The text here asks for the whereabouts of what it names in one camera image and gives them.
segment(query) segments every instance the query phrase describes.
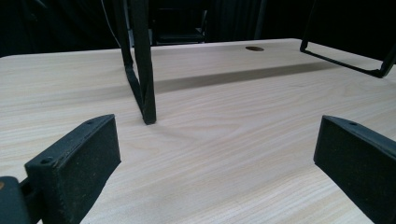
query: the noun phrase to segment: screw hole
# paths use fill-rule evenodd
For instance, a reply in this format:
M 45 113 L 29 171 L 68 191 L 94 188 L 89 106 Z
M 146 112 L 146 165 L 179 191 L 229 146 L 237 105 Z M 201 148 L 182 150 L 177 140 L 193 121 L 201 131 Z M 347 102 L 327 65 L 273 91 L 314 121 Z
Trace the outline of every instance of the screw hole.
M 253 50 L 253 51 L 264 51 L 264 49 L 255 46 L 247 46 L 246 49 Z
M 52 162 L 53 158 L 52 157 L 47 157 L 46 159 L 42 160 L 40 163 L 41 164 L 47 164 Z

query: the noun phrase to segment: metal bar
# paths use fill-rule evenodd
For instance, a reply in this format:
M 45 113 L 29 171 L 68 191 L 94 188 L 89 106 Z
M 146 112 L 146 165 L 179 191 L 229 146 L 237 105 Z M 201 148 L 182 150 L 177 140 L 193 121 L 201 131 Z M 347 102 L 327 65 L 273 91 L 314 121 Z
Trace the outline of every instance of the metal bar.
M 134 56 L 140 80 L 142 114 L 146 124 L 157 119 L 154 96 L 154 80 L 149 42 L 149 6 L 146 0 L 131 0 L 131 24 L 134 33 Z
M 124 63 L 125 73 L 131 86 L 134 98 L 139 106 L 140 112 L 143 114 L 143 101 L 140 90 L 139 81 L 134 74 L 134 60 L 132 59 L 131 46 L 129 44 L 129 34 L 126 24 L 126 17 L 123 9 L 122 0 L 114 0 L 114 13 L 116 15 L 117 31 L 119 34 L 119 43 Z
M 362 72 L 362 73 L 364 73 L 366 75 L 370 75 L 370 76 L 373 76 L 373 77 L 379 77 L 379 78 L 385 77 L 389 73 L 389 71 L 392 68 L 392 66 L 396 63 L 396 44 L 390 50 L 390 52 L 387 55 L 386 59 L 382 62 L 381 68 L 380 69 L 375 69 L 375 70 L 362 69 L 362 68 L 359 68 L 359 67 L 347 64 L 347 63 L 342 63 L 342 62 L 336 61 L 334 59 L 330 59 L 330 58 L 327 58 L 325 56 L 318 55 L 318 54 L 313 53 L 313 52 L 311 52 L 309 50 L 306 50 L 306 48 L 308 47 L 308 43 L 309 43 L 309 36 L 312 33 L 312 23 L 315 20 L 315 17 L 317 15 L 318 2 L 319 2 L 319 0 L 316 0 L 314 2 L 314 5 L 312 6 L 311 14 L 309 15 L 309 20 L 308 20 L 308 23 L 306 25 L 304 36 L 303 36 L 303 39 L 302 39 L 302 42 L 301 42 L 300 52 L 303 52 L 303 53 L 309 54 L 311 56 L 320 58 L 320 59 L 328 61 L 330 63 L 335 63 L 335 64 L 338 64 L 338 65 L 341 65 L 341 66 L 356 70 L 358 72 Z

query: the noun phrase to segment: black chair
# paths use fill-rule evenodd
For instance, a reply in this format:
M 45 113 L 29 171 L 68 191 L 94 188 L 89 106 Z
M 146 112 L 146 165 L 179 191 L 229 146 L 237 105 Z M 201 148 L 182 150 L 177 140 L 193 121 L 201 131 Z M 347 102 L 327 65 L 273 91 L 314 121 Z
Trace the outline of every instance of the black chair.
M 152 45 L 205 42 L 208 0 L 150 1 Z

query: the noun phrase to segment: grommet hole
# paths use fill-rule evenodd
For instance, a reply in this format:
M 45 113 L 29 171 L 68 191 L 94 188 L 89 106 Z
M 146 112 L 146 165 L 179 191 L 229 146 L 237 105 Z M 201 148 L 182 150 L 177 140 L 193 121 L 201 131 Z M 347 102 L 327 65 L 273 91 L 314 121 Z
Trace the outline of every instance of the grommet hole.
M 253 50 L 253 51 L 264 51 L 263 48 L 256 47 L 256 46 L 247 46 L 246 49 Z

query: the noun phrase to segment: wood grain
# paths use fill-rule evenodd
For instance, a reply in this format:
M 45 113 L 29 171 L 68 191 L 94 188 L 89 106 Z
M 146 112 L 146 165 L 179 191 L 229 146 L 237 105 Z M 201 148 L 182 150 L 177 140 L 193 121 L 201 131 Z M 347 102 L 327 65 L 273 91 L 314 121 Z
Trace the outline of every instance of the wood grain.
M 313 153 L 322 115 L 396 140 L 396 70 L 369 77 L 303 54 L 299 44 L 153 48 L 158 122 L 150 126 L 118 49 L 2 58 L 0 175 L 22 181 L 36 154 L 84 120 L 112 113 L 122 163 L 83 223 L 370 223 Z

